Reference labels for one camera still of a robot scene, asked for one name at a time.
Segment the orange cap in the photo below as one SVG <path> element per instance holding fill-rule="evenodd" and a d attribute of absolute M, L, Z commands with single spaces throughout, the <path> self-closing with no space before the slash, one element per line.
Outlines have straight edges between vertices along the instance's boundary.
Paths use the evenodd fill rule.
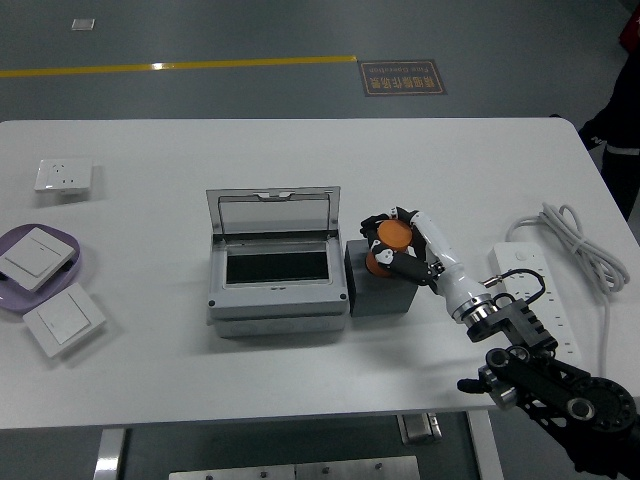
<path fill-rule="evenodd" d="M 390 277 L 391 272 L 385 270 L 376 261 L 376 257 L 373 256 L 373 252 L 369 251 L 367 253 L 367 258 L 365 259 L 365 264 L 367 266 L 367 270 L 370 273 L 374 274 L 376 277 Z"/>
<path fill-rule="evenodd" d="M 385 220 L 378 227 L 380 241 L 396 252 L 404 252 L 412 237 L 411 227 L 400 220 Z"/>

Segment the purple tray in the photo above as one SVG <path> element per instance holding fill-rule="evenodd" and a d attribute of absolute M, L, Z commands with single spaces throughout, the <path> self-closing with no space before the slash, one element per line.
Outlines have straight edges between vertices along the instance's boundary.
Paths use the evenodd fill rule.
<path fill-rule="evenodd" d="M 26 313 L 29 310 L 33 310 L 45 300 L 48 300 L 56 293 L 61 292 L 80 269 L 80 244 L 78 244 L 78 241 L 68 233 L 64 233 L 53 227 L 40 225 L 38 223 L 30 223 L 28 225 L 16 227 L 0 237 L 0 255 L 3 255 L 7 250 L 20 241 L 22 237 L 36 227 L 47 232 L 49 235 L 56 237 L 61 242 L 73 247 L 76 251 L 70 259 L 70 261 L 73 262 L 73 265 L 67 271 L 63 269 L 58 270 L 35 292 L 30 292 L 29 290 L 22 288 L 10 278 L 0 280 L 0 307 L 11 310 L 12 312 Z"/>

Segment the transparent lid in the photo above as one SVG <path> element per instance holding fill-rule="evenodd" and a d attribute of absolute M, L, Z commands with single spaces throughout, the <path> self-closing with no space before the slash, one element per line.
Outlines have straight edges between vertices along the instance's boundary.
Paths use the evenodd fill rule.
<path fill-rule="evenodd" d="M 340 187 L 207 190 L 214 236 L 338 229 Z"/>

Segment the yellow floor line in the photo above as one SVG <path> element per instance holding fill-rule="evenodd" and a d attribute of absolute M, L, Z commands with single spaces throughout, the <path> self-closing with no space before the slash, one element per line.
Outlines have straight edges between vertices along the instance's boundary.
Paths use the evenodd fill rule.
<path fill-rule="evenodd" d="M 132 65 L 100 65 L 93 67 L 32 68 L 26 70 L 0 70 L 0 78 L 44 77 L 52 75 L 85 75 L 115 72 L 151 72 L 162 70 L 190 70 L 196 68 L 264 67 L 273 65 L 300 65 L 305 63 L 357 62 L 354 55 L 326 57 L 253 58 L 246 60 L 211 60 L 203 62 L 139 63 Z"/>

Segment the power strip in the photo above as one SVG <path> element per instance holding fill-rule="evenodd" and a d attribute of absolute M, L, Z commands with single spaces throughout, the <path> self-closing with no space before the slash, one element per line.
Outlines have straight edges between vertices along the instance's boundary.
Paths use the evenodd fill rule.
<path fill-rule="evenodd" d="M 582 355 L 540 247 L 531 242 L 497 243 L 489 254 L 489 263 L 496 274 L 506 273 L 516 268 L 528 268 L 544 277 L 546 292 L 531 304 L 531 310 L 558 341 L 556 358 L 579 366 Z M 498 288 L 502 288 L 503 292 L 510 293 L 516 299 L 524 300 L 540 290 L 538 280 L 533 275 L 527 274 L 507 277 L 499 285 L 501 287 Z"/>

